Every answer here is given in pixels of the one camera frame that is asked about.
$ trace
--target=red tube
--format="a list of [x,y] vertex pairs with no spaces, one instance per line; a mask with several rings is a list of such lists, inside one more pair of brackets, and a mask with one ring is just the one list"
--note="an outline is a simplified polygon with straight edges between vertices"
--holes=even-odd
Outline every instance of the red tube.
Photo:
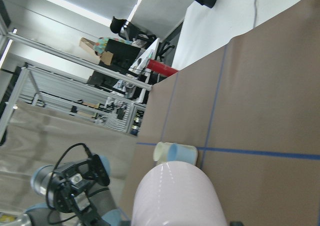
[[171,76],[178,72],[178,70],[173,69],[172,67],[162,64],[156,60],[150,60],[147,68],[164,76]]

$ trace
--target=fluorescent light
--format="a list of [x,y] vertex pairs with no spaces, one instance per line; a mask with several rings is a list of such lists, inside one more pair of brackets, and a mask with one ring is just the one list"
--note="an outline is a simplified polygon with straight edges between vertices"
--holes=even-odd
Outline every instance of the fluorescent light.
[[[14,29],[13,29],[13,34],[16,34],[16,32],[17,32],[17,29],[14,28]],[[9,49],[10,49],[11,44],[12,44],[12,40],[10,39],[9,42],[8,42],[8,44],[6,45],[6,47],[5,47],[5,49],[4,49],[4,53],[3,53],[2,56],[1,56],[1,59],[0,59],[0,69],[1,69],[2,65],[4,64],[4,61],[5,61],[5,59],[6,59],[6,56],[7,56],[8,52],[9,52]]]
[[131,13],[130,13],[130,15],[129,15],[128,18],[127,18],[127,21],[131,21],[131,20],[132,20],[132,18],[134,17],[135,12],[136,12],[138,6],[140,5],[141,1],[142,1],[142,0],[138,0],[137,3],[134,5],[134,7],[133,7],[133,9],[132,9],[132,11],[131,11]]
[[65,9],[71,10],[71,11],[73,11],[73,12],[79,14],[79,15],[82,15],[82,16],[84,16],[84,17],[86,17],[88,19],[91,19],[91,20],[93,20],[95,22],[98,22],[98,23],[100,23],[102,25],[110,26],[110,24],[111,24],[111,20],[110,19],[105,18],[105,17],[103,17],[101,15],[95,14],[95,13],[89,11],[89,10],[86,10],[86,9],[84,9],[82,7],[79,7],[79,6],[75,5],[75,4],[72,4],[72,3],[70,3],[70,2],[68,2],[66,0],[47,0],[47,1],[50,1],[50,2],[52,2],[54,4],[56,4],[56,5],[59,5],[59,6],[63,7],[63,8],[65,8]]

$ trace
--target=red cylinder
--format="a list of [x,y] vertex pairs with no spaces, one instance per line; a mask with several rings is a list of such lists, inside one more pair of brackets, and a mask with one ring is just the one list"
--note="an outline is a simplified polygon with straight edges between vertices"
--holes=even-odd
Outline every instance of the red cylinder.
[[164,76],[171,76],[178,72],[178,70],[173,69],[172,67],[162,64],[156,60],[150,60],[147,68]]

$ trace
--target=gray cable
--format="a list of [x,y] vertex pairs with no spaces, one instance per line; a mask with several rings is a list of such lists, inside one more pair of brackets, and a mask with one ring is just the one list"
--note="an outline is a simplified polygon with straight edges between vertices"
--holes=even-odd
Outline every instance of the gray cable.
[[254,0],[254,12],[255,12],[255,14],[254,14],[253,28],[256,27],[256,24],[257,24],[256,22],[257,22],[257,17],[258,17],[258,8],[257,8],[256,2],[257,2],[257,0]]
[[58,21],[58,20],[55,20],[55,19],[53,19],[53,18],[50,18],[50,17],[46,16],[46,15],[42,15],[41,13],[38,13],[38,12],[36,12],[36,11],[34,11],[34,10],[31,10],[31,9],[28,9],[28,8],[26,8],[26,7],[22,6],[22,5],[19,5],[19,4],[15,3],[15,2],[13,2],[13,1],[10,1],[10,0],[3,0],[3,1],[7,1],[7,2],[9,2],[9,3],[11,3],[11,4],[14,4],[14,5],[16,5],[16,6],[19,6],[19,7],[23,8],[23,9],[28,10],[28,11],[31,11],[31,12],[33,12],[33,13],[35,13],[35,14],[41,15],[41,16],[43,16],[43,17],[45,17],[45,18],[48,18],[48,19],[53,20],[53,21],[55,21],[55,22],[57,22],[57,23],[60,23],[60,24],[65,25],[65,26],[67,26],[67,27],[70,27],[70,28],[72,28],[72,29],[74,29],[74,30],[77,30],[77,31],[82,32],[82,33],[84,33],[84,34],[87,34],[87,35],[93,36],[93,37],[95,37],[95,38],[98,38],[98,37],[95,36],[95,35],[91,35],[91,34],[89,34],[89,33],[87,33],[87,32],[84,32],[84,31],[82,31],[82,30],[79,30],[79,29],[77,29],[77,28],[75,28],[75,27],[72,27],[72,26],[70,26],[70,25],[64,24],[64,23],[62,23],[62,22],[60,22],[60,21]]

